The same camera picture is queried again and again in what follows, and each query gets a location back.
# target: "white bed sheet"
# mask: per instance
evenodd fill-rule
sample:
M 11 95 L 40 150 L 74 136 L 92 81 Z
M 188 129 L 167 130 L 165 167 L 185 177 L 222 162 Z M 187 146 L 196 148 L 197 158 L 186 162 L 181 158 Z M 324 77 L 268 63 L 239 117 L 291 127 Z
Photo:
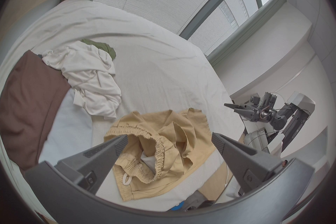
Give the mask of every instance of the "white bed sheet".
M 149 113 L 193 107 L 206 114 L 212 132 L 240 138 L 244 125 L 233 110 L 223 106 L 231 99 L 198 47 L 139 16 L 88 0 L 60 3 L 19 37 L 0 67 L 0 89 L 25 51 L 41 54 L 83 38 L 105 42 L 116 51 L 114 79 L 122 93 L 117 118 L 134 110 Z M 113 121 L 92 120 L 92 144 L 97 145 Z M 2 142 L 1 150 L 0 160 L 17 190 L 32 208 L 45 214 L 21 173 L 13 168 Z

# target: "crumpled white cloth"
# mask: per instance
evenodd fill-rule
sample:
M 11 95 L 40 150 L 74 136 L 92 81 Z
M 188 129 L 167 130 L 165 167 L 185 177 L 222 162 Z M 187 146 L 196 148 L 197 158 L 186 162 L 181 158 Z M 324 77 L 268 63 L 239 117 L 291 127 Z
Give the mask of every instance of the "crumpled white cloth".
M 75 90 L 75 105 L 83 107 L 90 115 L 116 118 L 121 91 L 111 76 L 116 72 L 106 51 L 76 41 L 54 51 L 45 51 L 42 60 L 62 71 Z

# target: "robotic arm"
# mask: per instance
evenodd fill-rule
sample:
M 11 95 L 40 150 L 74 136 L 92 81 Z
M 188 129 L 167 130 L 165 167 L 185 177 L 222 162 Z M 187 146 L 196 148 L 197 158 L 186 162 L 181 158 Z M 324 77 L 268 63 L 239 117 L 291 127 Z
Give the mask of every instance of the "robotic arm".
M 224 104 L 234 109 L 242 117 L 249 121 L 270 123 L 274 130 L 281 130 L 287 124 L 288 119 L 293 116 L 287 127 L 283 130 L 284 139 L 282 151 L 296 137 L 306 120 L 315 110 L 315 102 L 300 92 L 294 92 L 287 100 L 287 103 L 279 111 L 273 109 L 277 97 L 274 94 L 266 92 L 260 98 L 258 95 L 251 96 L 245 104 Z

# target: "clothing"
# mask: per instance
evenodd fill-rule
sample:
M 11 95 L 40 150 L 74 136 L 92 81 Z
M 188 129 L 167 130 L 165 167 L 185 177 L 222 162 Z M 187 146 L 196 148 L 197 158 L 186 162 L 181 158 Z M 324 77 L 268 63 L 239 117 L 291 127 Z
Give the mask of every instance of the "clothing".
M 116 57 L 116 52 L 114 51 L 114 49 L 106 43 L 95 42 L 90 39 L 82 39 L 81 42 L 85 43 L 86 45 L 94 45 L 95 47 L 106 51 L 111 56 L 112 60 L 114 60 Z
M 123 134 L 128 135 L 128 144 L 113 171 L 124 201 L 168 192 L 216 149 L 206 116 L 193 108 L 180 113 L 167 110 L 140 115 L 132 112 L 115 122 L 104 140 Z M 155 156 L 155 173 L 141 160 L 143 151 L 148 157 Z
M 121 91 L 111 75 L 115 69 L 110 55 L 94 45 L 76 41 L 42 54 L 45 64 L 62 71 L 75 90 L 73 103 L 90 115 L 116 117 Z
M 70 88 L 57 111 L 39 163 L 46 160 L 56 165 L 59 160 L 92 147 L 91 116 L 84 108 L 73 104 L 74 96 L 74 89 Z
M 8 157 L 22 170 L 38 163 L 70 85 L 31 51 L 19 59 L 0 97 L 0 133 Z

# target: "mattress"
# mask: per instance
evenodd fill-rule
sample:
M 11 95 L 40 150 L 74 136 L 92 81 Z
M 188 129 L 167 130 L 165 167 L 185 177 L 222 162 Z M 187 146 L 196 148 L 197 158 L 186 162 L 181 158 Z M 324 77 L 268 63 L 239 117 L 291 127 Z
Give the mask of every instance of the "mattress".
M 244 125 L 233 110 L 223 106 L 231 99 L 198 47 L 144 18 L 89 0 L 66 0 L 31 25 L 12 46 L 0 67 L 0 89 L 25 51 L 41 54 L 83 38 L 107 43 L 117 54 L 113 60 L 114 80 L 122 93 L 117 118 L 134 110 L 149 113 L 192 107 L 201 109 L 207 116 L 212 132 L 235 140 L 240 138 Z M 114 121 L 102 117 L 92 117 L 92 121 L 92 146 L 95 146 L 103 142 Z M 8 159 L 2 142 L 0 146 L 0 160 L 11 174 L 16 189 L 32 209 L 48 217 L 16 164 Z M 216 171 L 223 160 L 218 151 L 212 157 L 211 163 L 216 163 L 212 169 Z M 109 189 L 105 184 L 113 187 L 111 180 L 102 185 Z M 97 196 L 106 199 L 100 193 L 98 191 Z

